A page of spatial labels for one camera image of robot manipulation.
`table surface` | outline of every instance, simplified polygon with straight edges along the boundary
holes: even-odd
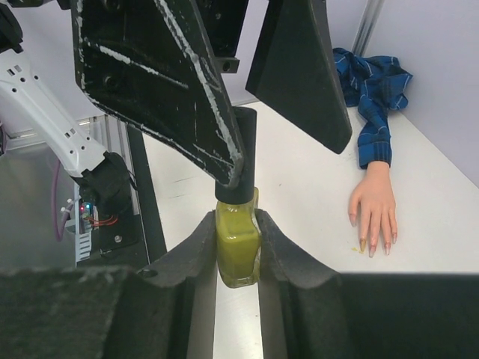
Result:
[[[401,113],[390,114],[394,151],[391,179],[399,236],[387,257],[360,254],[347,205],[364,176],[356,139],[364,125],[349,110],[353,136],[341,155],[328,151],[261,102],[256,186],[260,208],[281,230],[336,271],[478,272],[479,188]],[[214,181],[171,148],[145,136],[168,250],[214,209]],[[257,287],[228,289],[219,281],[215,358],[262,358]]]

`plaid fabric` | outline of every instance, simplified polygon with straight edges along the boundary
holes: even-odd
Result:
[[[403,92],[412,75],[391,56],[361,58],[339,48],[333,53],[346,105],[358,106],[367,121],[358,138],[359,165],[367,168],[372,161],[391,165],[388,112],[407,106]]]

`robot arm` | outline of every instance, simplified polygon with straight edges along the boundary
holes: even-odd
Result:
[[[131,201],[130,176],[120,155],[109,153],[68,114],[31,68],[22,50],[22,31],[0,4],[0,96],[9,99],[43,137],[64,169],[80,185],[83,200],[104,215],[122,212]]]

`hand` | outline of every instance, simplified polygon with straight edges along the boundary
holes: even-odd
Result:
[[[353,191],[350,200],[351,225],[356,226],[358,207],[361,206],[361,228],[359,242],[361,252],[366,248],[367,235],[370,235],[369,257],[376,252],[379,240],[379,230],[384,237],[386,255],[391,252],[397,239],[396,202],[389,178],[389,164],[386,162],[371,162],[366,170],[366,176]]]

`purple cable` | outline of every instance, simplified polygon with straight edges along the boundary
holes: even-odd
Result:
[[[50,206],[52,207],[52,219],[53,219],[53,234],[57,242],[61,242],[63,236],[60,236],[58,232],[58,218],[57,218],[57,187],[58,187],[58,177],[60,176],[60,167],[61,162],[57,160],[57,165],[53,171],[53,182],[52,182],[52,193],[50,195]]]

